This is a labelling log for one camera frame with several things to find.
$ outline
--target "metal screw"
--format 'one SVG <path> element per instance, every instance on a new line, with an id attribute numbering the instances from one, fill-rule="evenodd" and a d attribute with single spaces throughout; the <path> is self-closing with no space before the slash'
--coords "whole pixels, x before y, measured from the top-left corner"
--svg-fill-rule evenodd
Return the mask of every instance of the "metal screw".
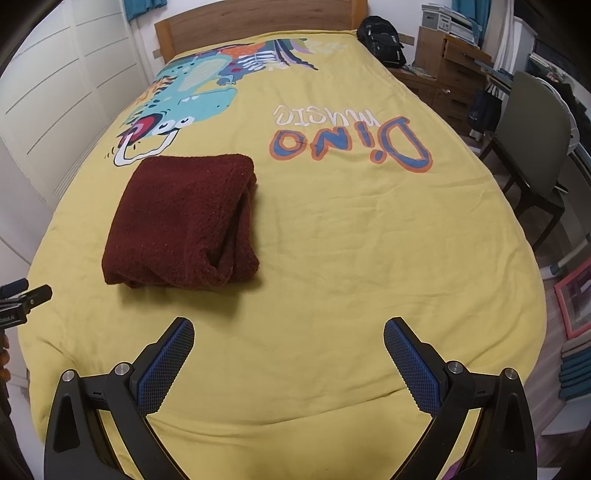
<path id="1" fill-rule="evenodd" d="M 72 378 L 74 378 L 74 371 L 73 370 L 68 370 L 66 372 L 64 372 L 64 374 L 61 376 L 61 379 L 64 382 L 69 382 L 70 380 L 72 380 Z"/>
<path id="2" fill-rule="evenodd" d="M 453 374 L 461 374 L 464 371 L 464 366 L 460 362 L 449 362 L 447 364 L 447 369 Z"/>
<path id="3" fill-rule="evenodd" d="M 517 380 L 517 372 L 515 370 L 513 370 L 512 368 L 506 368 L 505 375 L 510 380 Z"/>
<path id="4" fill-rule="evenodd" d="M 115 367 L 115 375 L 125 375 L 129 372 L 129 364 L 119 364 Z"/>

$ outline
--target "maroon towel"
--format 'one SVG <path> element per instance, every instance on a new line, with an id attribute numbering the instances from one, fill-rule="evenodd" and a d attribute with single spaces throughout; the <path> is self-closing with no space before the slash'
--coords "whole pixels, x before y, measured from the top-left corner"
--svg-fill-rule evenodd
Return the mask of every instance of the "maroon towel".
<path id="1" fill-rule="evenodd" d="M 146 158 L 113 218 L 105 281 L 195 290 L 251 280 L 255 185 L 244 155 Z"/>

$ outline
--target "chair backrest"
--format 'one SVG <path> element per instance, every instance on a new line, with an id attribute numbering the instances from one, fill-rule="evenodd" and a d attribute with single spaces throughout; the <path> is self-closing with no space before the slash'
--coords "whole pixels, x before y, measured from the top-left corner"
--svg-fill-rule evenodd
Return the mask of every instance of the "chair backrest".
<path id="1" fill-rule="evenodd" d="M 515 73 L 495 136 L 531 190 L 546 197 L 556 185 L 570 141 L 569 116 L 552 91 L 528 73 Z"/>

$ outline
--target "picture frame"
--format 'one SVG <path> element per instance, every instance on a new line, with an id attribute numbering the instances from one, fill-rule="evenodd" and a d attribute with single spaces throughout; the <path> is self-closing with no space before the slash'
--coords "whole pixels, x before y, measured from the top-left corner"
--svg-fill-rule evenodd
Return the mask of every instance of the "picture frame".
<path id="1" fill-rule="evenodd" d="M 567 339 L 591 329 L 591 257 L 560 280 L 554 291 Z"/>

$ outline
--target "yellow blanket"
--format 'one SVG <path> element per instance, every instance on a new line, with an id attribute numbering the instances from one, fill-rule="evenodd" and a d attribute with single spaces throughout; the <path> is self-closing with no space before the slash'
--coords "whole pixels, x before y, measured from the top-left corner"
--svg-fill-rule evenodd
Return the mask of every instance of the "yellow blanket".
<path id="1" fill-rule="evenodd" d="M 253 282 L 104 283 L 121 194 L 159 153 L 254 160 Z M 495 375 L 511 366 L 523 381 L 545 334 L 534 256 L 489 171 L 343 32 L 268 34 L 173 60 L 82 166 L 30 281 L 54 290 L 19 331 L 39 434 L 65 369 L 107 373 L 185 316 L 195 346 L 150 422 L 185 472 L 208 480 L 389 478 L 430 420 L 384 348 L 390 317 L 445 360 Z"/>

